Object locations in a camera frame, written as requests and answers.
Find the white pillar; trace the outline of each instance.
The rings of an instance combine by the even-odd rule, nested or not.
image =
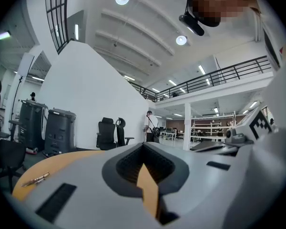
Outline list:
[[[32,49],[30,50],[29,53],[35,56],[32,64],[31,64],[31,67],[32,67],[34,65],[36,59],[38,58],[39,54],[41,54],[41,46],[35,45],[34,47],[32,47]],[[26,77],[23,77],[21,83],[19,83],[20,78],[21,78],[21,76],[19,74],[15,74],[15,78],[13,80],[13,83],[10,86],[10,92],[9,92],[9,96],[8,96],[7,101],[6,101],[6,107],[5,107],[4,124],[3,124],[3,128],[2,128],[2,131],[5,133],[10,133],[9,120],[11,120],[11,119],[15,120],[15,114],[13,114],[13,116],[12,116],[12,113],[13,113],[13,111],[16,111],[16,109],[17,109],[17,104],[19,101],[19,93],[21,92],[21,86],[23,85]]]
[[[185,103],[185,117],[184,117],[184,141],[183,150],[188,151],[190,149],[189,144],[191,140],[191,104]]]

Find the black railing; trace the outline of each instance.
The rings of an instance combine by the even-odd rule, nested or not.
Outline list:
[[[59,54],[69,42],[67,27],[67,0],[46,0],[51,36]]]
[[[267,56],[259,57],[217,71],[213,71],[211,73],[191,79],[187,82],[170,87],[164,91],[157,93],[156,100],[154,102],[196,92],[202,89],[244,79],[246,77],[266,73],[269,71],[271,71],[271,66]]]
[[[137,90],[142,95],[143,98],[156,102],[156,93],[136,83],[129,83],[135,88],[135,90]]]

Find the cable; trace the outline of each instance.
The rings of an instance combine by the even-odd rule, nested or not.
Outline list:
[[[10,120],[12,120],[12,118],[13,118],[13,114],[14,114],[13,110],[14,110],[15,99],[16,99],[17,91],[18,91],[18,88],[19,88],[19,85],[20,85],[22,79],[23,79],[23,76],[20,77],[19,82],[18,82],[18,86],[17,86],[16,93],[15,93],[15,96],[14,96],[13,106],[11,108]]]

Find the black office chair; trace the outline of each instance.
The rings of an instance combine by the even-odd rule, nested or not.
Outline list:
[[[13,142],[16,125],[20,124],[17,121],[10,121],[12,123],[11,135],[0,131],[0,178],[8,176],[10,192],[13,191],[12,177],[20,177],[21,174],[17,170],[23,166],[25,158],[25,146],[21,143]],[[10,136],[11,141],[3,140],[1,138],[8,138]]]
[[[97,133],[96,146],[99,147],[101,150],[110,150],[119,146],[124,146],[124,138],[123,140],[121,140],[122,135],[124,136],[123,127],[121,126],[121,128],[118,130],[118,140],[120,141],[120,144],[114,142],[114,129],[115,124],[113,123],[113,120],[104,117],[102,121],[99,122],[99,132]],[[129,139],[134,138],[128,137],[127,139],[128,140],[126,142],[126,145],[128,144]]]

